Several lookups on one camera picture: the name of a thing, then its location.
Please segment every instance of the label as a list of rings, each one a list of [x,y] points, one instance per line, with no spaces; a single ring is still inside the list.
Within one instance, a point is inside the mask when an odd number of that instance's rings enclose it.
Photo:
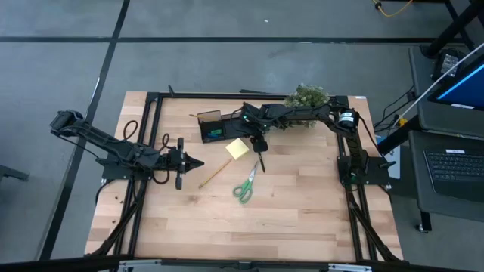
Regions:
[[[340,118],[340,122],[341,121],[350,121],[350,122],[353,122],[354,118],[353,117],[341,117]]]
[[[454,154],[465,154],[466,152],[463,150],[445,150],[447,153],[454,153]]]
[[[453,107],[460,107],[462,109],[469,109],[469,110],[472,110],[474,108],[472,106],[460,105],[460,104],[456,104],[456,103],[452,104],[451,106],[453,106]]]

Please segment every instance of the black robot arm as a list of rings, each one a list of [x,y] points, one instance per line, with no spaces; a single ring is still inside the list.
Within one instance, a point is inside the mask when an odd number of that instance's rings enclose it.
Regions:
[[[255,149],[264,151],[267,144],[263,135],[270,127],[285,129],[292,121],[318,120],[332,132],[346,139],[349,149],[349,175],[366,175],[368,153],[361,146],[358,134],[359,114],[334,100],[319,107],[286,107],[283,104],[264,104],[260,108],[244,103],[238,122],[242,122],[253,132]]]
[[[145,144],[118,140],[93,127],[82,115],[73,110],[63,110],[51,123],[51,133],[58,137],[79,137],[113,154],[115,160],[96,159],[102,166],[118,165],[133,172],[177,171],[176,187],[182,188],[181,174],[203,165],[183,152],[183,138],[178,139],[177,147],[167,147],[168,153],[161,154]]]

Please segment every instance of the yellow sticky note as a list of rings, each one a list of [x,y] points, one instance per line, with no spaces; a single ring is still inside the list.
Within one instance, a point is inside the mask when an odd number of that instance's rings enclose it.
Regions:
[[[245,153],[249,152],[249,147],[247,147],[240,138],[231,142],[225,147],[225,149],[234,157],[234,159],[238,159]]]

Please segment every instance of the scissors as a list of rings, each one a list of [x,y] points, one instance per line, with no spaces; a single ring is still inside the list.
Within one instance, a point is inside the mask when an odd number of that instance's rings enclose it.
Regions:
[[[239,198],[240,204],[247,203],[252,196],[252,182],[254,181],[258,164],[259,162],[256,162],[254,168],[250,172],[249,178],[246,179],[242,185],[235,187],[232,191],[234,196]]]

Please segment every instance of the wooden table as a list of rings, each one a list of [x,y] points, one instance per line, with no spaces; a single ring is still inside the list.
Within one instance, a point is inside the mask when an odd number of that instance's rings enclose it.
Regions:
[[[141,121],[145,98],[143,91],[126,93],[116,129],[117,138],[122,137],[123,127],[129,120]],[[273,100],[246,102],[257,107],[274,103]],[[135,256],[354,261],[348,208],[337,174],[337,138],[323,123],[310,129],[289,128],[285,132],[268,133],[269,151],[262,154],[266,173],[258,170],[252,199],[246,205],[232,196],[232,189],[248,177],[258,160],[252,151],[232,161],[205,187],[198,189],[202,181],[230,158],[225,146],[231,140],[202,144],[197,119],[188,114],[210,110],[231,113],[241,104],[242,100],[234,99],[163,99],[155,147],[161,146],[165,133],[169,133],[171,145],[178,137],[183,137],[185,151],[205,165],[183,177],[183,190],[175,189],[174,175],[168,184],[148,184]],[[349,97],[349,105],[371,124],[366,98]],[[359,132],[363,147],[371,156],[377,156],[363,125]],[[248,139],[243,141],[251,147]],[[164,177],[165,173],[157,173],[158,180]],[[126,185],[124,180],[114,181],[101,192],[86,253],[96,250],[116,226]],[[392,253],[401,258],[388,196],[377,186],[365,188],[374,229]],[[368,258],[365,232],[359,227],[364,257]],[[128,226],[126,233],[131,233],[130,230]],[[126,252],[128,241],[129,235],[125,235],[123,252]]]

